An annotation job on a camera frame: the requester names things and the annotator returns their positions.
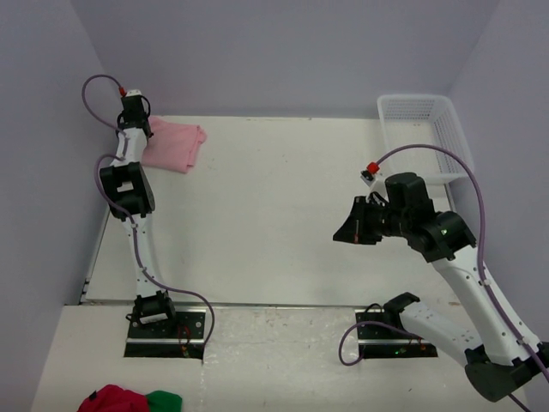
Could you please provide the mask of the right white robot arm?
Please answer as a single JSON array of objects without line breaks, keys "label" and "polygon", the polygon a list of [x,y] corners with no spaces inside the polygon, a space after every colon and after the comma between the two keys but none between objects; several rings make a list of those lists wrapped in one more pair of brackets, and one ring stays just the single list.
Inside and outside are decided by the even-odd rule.
[{"label": "right white robot arm", "polygon": [[397,173],[384,181],[384,194],[371,191],[353,199],[336,242],[375,245],[398,237],[450,286],[474,327],[464,329],[403,293],[383,304],[380,315],[358,323],[393,337],[426,340],[454,359],[473,388],[496,403],[548,369],[548,344],[517,316],[484,264],[479,246],[455,212],[437,211],[416,173]]}]

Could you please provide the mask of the pink t shirt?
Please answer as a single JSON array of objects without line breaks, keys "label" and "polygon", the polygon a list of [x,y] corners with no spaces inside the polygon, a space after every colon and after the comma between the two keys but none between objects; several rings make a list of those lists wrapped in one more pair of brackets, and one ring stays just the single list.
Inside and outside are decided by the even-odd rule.
[{"label": "pink t shirt", "polygon": [[187,173],[196,165],[205,130],[197,124],[178,124],[160,117],[149,120],[153,136],[143,151],[141,163],[175,173]]}]

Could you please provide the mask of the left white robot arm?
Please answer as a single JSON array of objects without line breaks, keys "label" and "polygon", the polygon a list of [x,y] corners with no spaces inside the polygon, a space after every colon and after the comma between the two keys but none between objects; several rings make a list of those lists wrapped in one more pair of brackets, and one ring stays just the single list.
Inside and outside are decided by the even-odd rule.
[{"label": "left white robot arm", "polygon": [[116,121],[118,147],[100,167],[97,178],[106,195],[112,216],[121,221],[130,242],[136,271],[136,298],[130,322],[135,329],[150,329],[168,337],[178,327],[178,315],[155,261],[152,242],[152,213],[155,200],[142,166],[142,157],[154,135],[149,123],[150,104],[141,91],[123,92],[122,111]]}]

